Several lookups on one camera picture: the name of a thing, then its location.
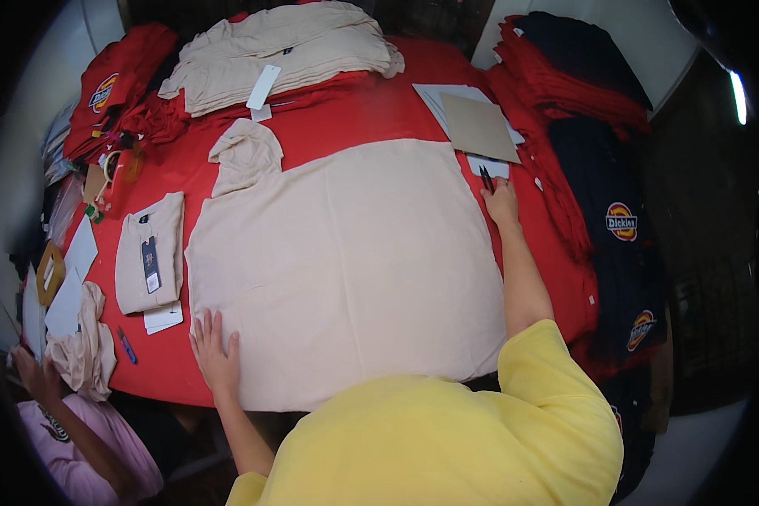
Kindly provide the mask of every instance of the woman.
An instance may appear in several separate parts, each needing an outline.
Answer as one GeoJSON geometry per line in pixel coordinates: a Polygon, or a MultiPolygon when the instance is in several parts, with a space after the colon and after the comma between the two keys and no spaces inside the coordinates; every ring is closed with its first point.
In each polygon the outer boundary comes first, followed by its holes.
{"type": "Polygon", "coordinates": [[[17,408],[54,480],[74,504],[135,503],[157,495],[180,464],[201,408],[165,405],[114,392],[96,402],[61,397],[61,377],[47,356],[11,349],[22,386],[34,398],[17,408]]]}
{"type": "Polygon", "coordinates": [[[228,504],[607,504],[622,464],[613,411],[568,355],[528,250],[509,181],[482,190],[503,241],[511,338],[501,393],[421,376],[354,386],[307,415],[277,455],[236,398],[239,335],[222,317],[191,336],[240,476],[228,504]]]}

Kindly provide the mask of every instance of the white paper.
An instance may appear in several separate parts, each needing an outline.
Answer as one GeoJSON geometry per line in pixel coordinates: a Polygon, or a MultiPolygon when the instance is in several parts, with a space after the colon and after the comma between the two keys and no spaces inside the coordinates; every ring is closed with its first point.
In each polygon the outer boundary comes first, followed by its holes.
{"type": "Polygon", "coordinates": [[[264,104],[261,109],[250,109],[250,119],[256,123],[268,120],[271,117],[273,117],[273,111],[270,110],[270,104],[264,104]]]}
{"type": "Polygon", "coordinates": [[[74,335],[78,330],[78,310],[81,307],[81,278],[75,267],[68,271],[57,296],[53,298],[45,325],[51,335],[74,335]]]}
{"type": "Polygon", "coordinates": [[[270,94],[270,88],[273,87],[278,73],[281,72],[280,66],[268,65],[264,67],[261,75],[256,80],[256,85],[250,92],[248,102],[245,104],[251,109],[261,109],[267,96],[270,94]]]}
{"type": "Polygon", "coordinates": [[[40,294],[36,290],[36,272],[28,266],[26,287],[22,292],[22,335],[25,337],[34,358],[42,362],[45,352],[45,308],[40,304],[40,294]]]}
{"type": "MultiPolygon", "coordinates": [[[[489,98],[475,86],[467,86],[465,84],[414,84],[413,86],[416,93],[418,93],[422,100],[424,100],[427,108],[433,113],[435,120],[439,122],[439,125],[447,134],[447,137],[450,137],[450,130],[447,128],[447,119],[444,116],[444,106],[441,104],[442,93],[463,96],[466,99],[492,104],[492,100],[489,100],[489,98]]],[[[526,142],[526,139],[524,139],[517,130],[512,128],[511,123],[509,123],[508,120],[506,120],[506,130],[509,132],[509,137],[511,137],[511,141],[515,143],[515,146],[526,142]]]]}
{"type": "Polygon", "coordinates": [[[73,234],[73,240],[70,242],[68,253],[65,254],[65,270],[70,272],[75,268],[79,276],[79,281],[84,281],[93,260],[99,254],[99,249],[95,245],[93,236],[93,227],[90,224],[90,218],[86,215],[81,218],[81,223],[73,234]]]}
{"type": "Polygon", "coordinates": [[[476,176],[481,175],[481,167],[486,168],[486,172],[491,177],[503,177],[509,179],[509,163],[500,160],[486,158],[485,156],[472,155],[467,153],[467,161],[469,162],[469,169],[476,176]]]}
{"type": "Polygon", "coordinates": [[[164,304],[159,308],[143,311],[143,325],[146,334],[152,335],[163,329],[168,329],[183,322],[183,307],[179,300],[164,304]]]}

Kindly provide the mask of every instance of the woman's hand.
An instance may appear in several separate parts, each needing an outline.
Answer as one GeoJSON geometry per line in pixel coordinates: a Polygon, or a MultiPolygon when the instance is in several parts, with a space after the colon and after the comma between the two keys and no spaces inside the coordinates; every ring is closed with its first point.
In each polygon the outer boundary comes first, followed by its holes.
{"type": "Polygon", "coordinates": [[[239,333],[231,334],[225,356],[222,332],[223,315],[217,311],[212,321],[211,311],[205,309],[205,324],[196,318],[194,334],[188,335],[196,364],[215,401],[236,399],[239,391],[239,333]]]}
{"type": "Polygon", "coordinates": [[[61,377],[53,367],[51,357],[44,356],[43,367],[40,367],[34,357],[23,347],[11,348],[11,356],[17,364],[22,386],[34,400],[40,403],[41,407],[50,410],[62,399],[61,377]]]}
{"type": "Polygon", "coordinates": [[[515,186],[503,177],[495,177],[495,181],[497,184],[494,194],[486,188],[481,188],[481,196],[486,203],[486,211],[498,225],[498,229],[516,227],[519,221],[515,186]]]}

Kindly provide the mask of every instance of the white tag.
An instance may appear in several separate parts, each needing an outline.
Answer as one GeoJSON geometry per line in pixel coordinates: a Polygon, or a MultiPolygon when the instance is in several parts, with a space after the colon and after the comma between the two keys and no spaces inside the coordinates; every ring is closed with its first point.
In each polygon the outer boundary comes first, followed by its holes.
{"type": "Polygon", "coordinates": [[[160,288],[160,283],[158,282],[158,273],[153,272],[149,275],[148,278],[146,278],[146,289],[149,290],[149,293],[152,293],[158,288],[160,288]]]}
{"type": "Polygon", "coordinates": [[[270,104],[264,104],[261,109],[250,109],[250,119],[253,121],[264,121],[273,117],[272,111],[270,111],[270,104]]]}
{"type": "Polygon", "coordinates": [[[281,72],[280,66],[265,66],[259,79],[256,81],[256,86],[253,86],[253,91],[250,92],[250,98],[248,98],[248,102],[245,105],[251,109],[261,109],[264,101],[267,100],[267,96],[270,94],[270,88],[273,87],[273,83],[275,83],[279,72],[281,72]]]}

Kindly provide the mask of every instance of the clothing label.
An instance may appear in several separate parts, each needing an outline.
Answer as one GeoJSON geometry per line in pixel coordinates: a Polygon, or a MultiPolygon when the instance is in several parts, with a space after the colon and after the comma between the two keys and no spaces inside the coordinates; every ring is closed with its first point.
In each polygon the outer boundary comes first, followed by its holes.
{"type": "Polygon", "coordinates": [[[270,94],[270,88],[273,87],[273,83],[275,83],[279,72],[281,72],[280,66],[265,66],[256,81],[256,86],[253,86],[253,91],[250,92],[250,98],[248,98],[248,102],[245,105],[251,109],[261,109],[264,101],[267,100],[267,96],[270,94]]]}
{"type": "Polygon", "coordinates": [[[146,290],[154,293],[161,286],[160,269],[158,269],[158,252],[154,248],[154,236],[141,244],[143,258],[143,275],[146,278],[146,290]]]}
{"type": "Polygon", "coordinates": [[[261,109],[250,109],[250,119],[255,122],[268,120],[273,117],[273,112],[270,111],[270,104],[264,104],[261,109]]]}

